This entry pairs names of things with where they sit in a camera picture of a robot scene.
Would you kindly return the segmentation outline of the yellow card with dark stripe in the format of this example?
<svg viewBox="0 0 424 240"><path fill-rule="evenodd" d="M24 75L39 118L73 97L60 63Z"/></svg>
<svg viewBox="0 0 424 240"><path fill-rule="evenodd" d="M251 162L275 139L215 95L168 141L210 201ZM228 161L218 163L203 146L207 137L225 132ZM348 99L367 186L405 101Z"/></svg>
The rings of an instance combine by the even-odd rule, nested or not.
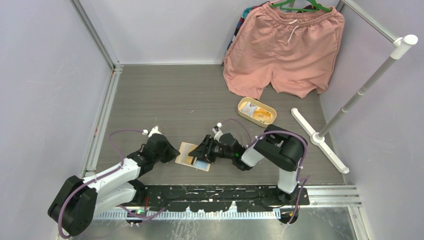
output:
<svg viewBox="0 0 424 240"><path fill-rule="evenodd" d="M194 165L197 160L197 157L187 156L184 160L184 163L187 165Z"/></svg>

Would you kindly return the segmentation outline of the beige leather card holder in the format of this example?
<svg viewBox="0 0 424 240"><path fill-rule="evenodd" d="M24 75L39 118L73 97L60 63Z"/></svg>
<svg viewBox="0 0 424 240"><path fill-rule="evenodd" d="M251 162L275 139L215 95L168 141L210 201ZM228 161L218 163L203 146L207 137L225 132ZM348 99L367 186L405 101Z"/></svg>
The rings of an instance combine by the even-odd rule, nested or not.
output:
<svg viewBox="0 0 424 240"><path fill-rule="evenodd" d="M200 160L197 157L189 156L189 153L196 147L197 146L195 144L182 142L178 150L180 155L176 157L175 163L208 172L210 170L211 163L205 160Z"/></svg>

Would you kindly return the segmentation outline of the orange credit card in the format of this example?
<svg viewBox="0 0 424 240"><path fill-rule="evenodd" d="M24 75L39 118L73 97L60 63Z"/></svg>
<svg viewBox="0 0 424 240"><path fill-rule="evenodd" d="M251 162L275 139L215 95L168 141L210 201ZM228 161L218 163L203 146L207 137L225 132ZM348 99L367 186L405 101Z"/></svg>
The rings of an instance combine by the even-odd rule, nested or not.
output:
<svg viewBox="0 0 424 240"><path fill-rule="evenodd" d="M262 108L259 109L259 110L256 110L254 112L254 115L253 115L254 119L261 121L261 122L268 122L268 123L271 122L272 117L273 117L273 115L270 112L268 112L268 111L266 111Z"/></svg>

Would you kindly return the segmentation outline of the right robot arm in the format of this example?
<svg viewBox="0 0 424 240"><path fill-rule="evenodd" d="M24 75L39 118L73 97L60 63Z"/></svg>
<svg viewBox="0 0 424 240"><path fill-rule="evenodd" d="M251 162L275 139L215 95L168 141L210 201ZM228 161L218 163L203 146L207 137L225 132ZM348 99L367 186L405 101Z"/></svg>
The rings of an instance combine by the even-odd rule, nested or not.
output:
<svg viewBox="0 0 424 240"><path fill-rule="evenodd" d="M279 202L288 206L297 199L299 171L308 148L303 137L270 124L252 143L241 145L231 133L223 133L219 125L213 132L214 135L206 135L189 151L188 156L207 163L228 159L241 171L249 171L259 162L268 160L278 168L276 193Z"/></svg>

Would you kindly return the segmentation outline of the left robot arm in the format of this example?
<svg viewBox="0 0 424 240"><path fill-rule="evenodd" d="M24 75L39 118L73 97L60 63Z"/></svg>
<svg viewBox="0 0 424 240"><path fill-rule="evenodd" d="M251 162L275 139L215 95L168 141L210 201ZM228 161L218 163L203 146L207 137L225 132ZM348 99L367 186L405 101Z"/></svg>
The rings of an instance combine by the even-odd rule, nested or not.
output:
<svg viewBox="0 0 424 240"><path fill-rule="evenodd" d="M139 177L158 162L168 163L180 152L159 132L149 135L140 149L118 164L86 178L70 176L63 183L47 214L58 225L62 239L80 235L94 217L111 208L131 203L141 206L146 200Z"/></svg>

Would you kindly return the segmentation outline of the white card in tray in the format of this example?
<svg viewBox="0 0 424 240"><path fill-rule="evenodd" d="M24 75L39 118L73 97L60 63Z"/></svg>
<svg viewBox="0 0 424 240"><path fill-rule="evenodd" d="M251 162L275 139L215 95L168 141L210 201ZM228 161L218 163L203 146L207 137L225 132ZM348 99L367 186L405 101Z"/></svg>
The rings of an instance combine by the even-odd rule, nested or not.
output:
<svg viewBox="0 0 424 240"><path fill-rule="evenodd" d="M258 106L256 106L255 104L251 102L246 102L240 111L246 114L247 116L252 117L257 109Z"/></svg>

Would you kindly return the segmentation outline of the yellow oval tray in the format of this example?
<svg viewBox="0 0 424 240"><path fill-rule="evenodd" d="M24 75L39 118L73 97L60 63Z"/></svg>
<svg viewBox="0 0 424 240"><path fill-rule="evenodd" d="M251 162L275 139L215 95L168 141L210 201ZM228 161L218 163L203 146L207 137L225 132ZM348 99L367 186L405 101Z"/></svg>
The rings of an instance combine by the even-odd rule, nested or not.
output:
<svg viewBox="0 0 424 240"><path fill-rule="evenodd" d="M240 100L237 112L241 117L262 128L273 124L278 115L274 108L251 97L244 97Z"/></svg>

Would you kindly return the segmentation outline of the pink shorts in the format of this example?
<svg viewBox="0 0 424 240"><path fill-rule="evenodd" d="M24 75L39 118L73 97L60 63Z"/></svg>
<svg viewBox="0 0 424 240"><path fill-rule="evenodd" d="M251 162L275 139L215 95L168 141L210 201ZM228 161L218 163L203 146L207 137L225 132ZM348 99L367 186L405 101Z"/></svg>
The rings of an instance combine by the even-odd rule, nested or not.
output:
<svg viewBox="0 0 424 240"><path fill-rule="evenodd" d="M259 99L268 85L299 98L329 88L341 47L344 16L329 11L283 12L266 2L251 10L223 58L230 92Z"/></svg>

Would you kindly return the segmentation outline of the colourful garment behind shorts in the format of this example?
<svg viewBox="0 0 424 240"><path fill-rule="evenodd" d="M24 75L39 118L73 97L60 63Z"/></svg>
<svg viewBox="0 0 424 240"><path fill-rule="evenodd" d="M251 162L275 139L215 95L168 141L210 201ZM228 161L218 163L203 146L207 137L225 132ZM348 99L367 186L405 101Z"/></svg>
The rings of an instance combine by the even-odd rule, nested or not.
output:
<svg viewBox="0 0 424 240"><path fill-rule="evenodd" d="M266 2L263 2L263 3L259 4L259 5L255 5L255 6L247 7L247 8L245 8L245 9L243 10L243 12L242 12L242 14L240 15L240 18L239 18L239 20L238 20L238 22L237 22L237 24L236 24L236 26L235 26L234 33L233 33L233 35L232 35L232 37L231 37L231 39L230 39L230 41L229 41L229 43L228 43L228 45L227 45L227 48L226 48L226 50L225 50L225 52L224 52L224 56L226 56L226 54L227 54L227 52L228 52L229 48L231 47L231 45L232 45L233 41L236 39L236 36L237 36L238 32L240 31L241 26L242 26L242 25L243 25L243 23L245 22L245 20L246 20L246 18L247 18L247 16L248 16L248 14L249 14L251 11L253 11L254 9L259 8L259 7L262 7L263 5L265 5L265 4L269 3L269 2L270 2L270 1L266 1Z"/></svg>

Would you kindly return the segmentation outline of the green clothes hanger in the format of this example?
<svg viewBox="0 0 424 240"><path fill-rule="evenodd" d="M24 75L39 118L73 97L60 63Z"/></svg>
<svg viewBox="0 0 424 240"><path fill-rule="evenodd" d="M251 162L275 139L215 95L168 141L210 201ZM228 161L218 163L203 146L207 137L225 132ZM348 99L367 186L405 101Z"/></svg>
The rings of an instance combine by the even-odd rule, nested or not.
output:
<svg viewBox="0 0 424 240"><path fill-rule="evenodd" d="M324 11L330 13L332 8L322 5L318 0L275 0L270 7L285 13L306 13Z"/></svg>

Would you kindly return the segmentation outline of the white clothes rack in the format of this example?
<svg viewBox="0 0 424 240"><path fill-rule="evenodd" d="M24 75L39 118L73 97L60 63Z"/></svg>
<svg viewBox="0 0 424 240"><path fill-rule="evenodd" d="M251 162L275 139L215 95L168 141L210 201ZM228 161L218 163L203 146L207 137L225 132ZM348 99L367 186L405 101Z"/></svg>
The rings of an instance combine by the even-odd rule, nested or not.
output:
<svg viewBox="0 0 424 240"><path fill-rule="evenodd" d="M327 157L327 159L342 174L348 174L350 169L340 160L336 153L325 142L325 135L334 128L334 126L342 119L342 117L351 110L358 100L382 77L382 75L398 60L400 60L409 49L418 43L418 37L414 34L408 34L403 37L397 36L374 19L354 0L340 0L336 9L341 12L344 8L351 9L356 15L368 23L373 29L387 39L394 47L389 57L381 64L381 66L369 77L369 79L355 92L355 94L344 104L343 107L331 118L325 127L316 131L310 123L302 116L297 108L291 109L291 115L309 135L311 143L317 146Z"/></svg>

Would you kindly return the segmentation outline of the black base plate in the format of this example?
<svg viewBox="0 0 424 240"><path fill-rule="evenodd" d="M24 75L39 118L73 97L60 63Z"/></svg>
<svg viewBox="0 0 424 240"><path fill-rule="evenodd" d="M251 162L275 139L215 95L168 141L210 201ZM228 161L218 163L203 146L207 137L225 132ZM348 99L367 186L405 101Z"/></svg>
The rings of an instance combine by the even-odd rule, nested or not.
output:
<svg viewBox="0 0 424 240"><path fill-rule="evenodd" d="M306 188L285 195L275 185L147 185L125 207L162 208L170 212L270 212L273 208L310 204Z"/></svg>

